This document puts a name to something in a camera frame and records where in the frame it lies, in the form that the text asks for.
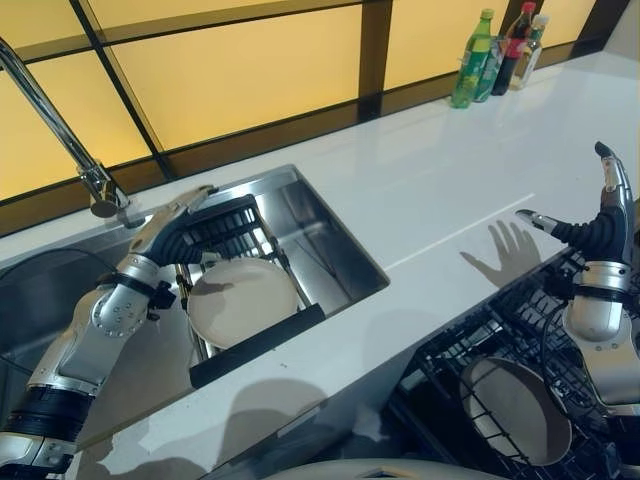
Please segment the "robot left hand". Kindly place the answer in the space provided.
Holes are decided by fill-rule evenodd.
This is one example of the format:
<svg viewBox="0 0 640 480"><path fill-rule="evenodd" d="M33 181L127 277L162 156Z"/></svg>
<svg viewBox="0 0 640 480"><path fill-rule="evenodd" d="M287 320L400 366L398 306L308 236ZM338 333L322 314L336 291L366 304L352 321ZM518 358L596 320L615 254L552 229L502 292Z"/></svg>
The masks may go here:
<svg viewBox="0 0 640 480"><path fill-rule="evenodd" d="M193 213L217 188L203 185L184 192L160 207L132 239L128 253L140 255L159 267L199 264L203 251L187 239Z"/></svg>

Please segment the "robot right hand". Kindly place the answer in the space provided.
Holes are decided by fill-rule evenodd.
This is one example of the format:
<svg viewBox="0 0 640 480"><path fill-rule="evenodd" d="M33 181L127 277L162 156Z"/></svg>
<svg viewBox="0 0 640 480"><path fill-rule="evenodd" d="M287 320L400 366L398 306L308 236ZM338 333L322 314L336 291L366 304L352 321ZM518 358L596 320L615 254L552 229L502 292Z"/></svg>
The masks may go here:
<svg viewBox="0 0 640 480"><path fill-rule="evenodd" d="M560 242L582 253L587 261L632 264L634 201L622 161L598 141L594 146L604 171L600 209L588 223L568 223L539 212L521 209L516 215Z"/></svg>

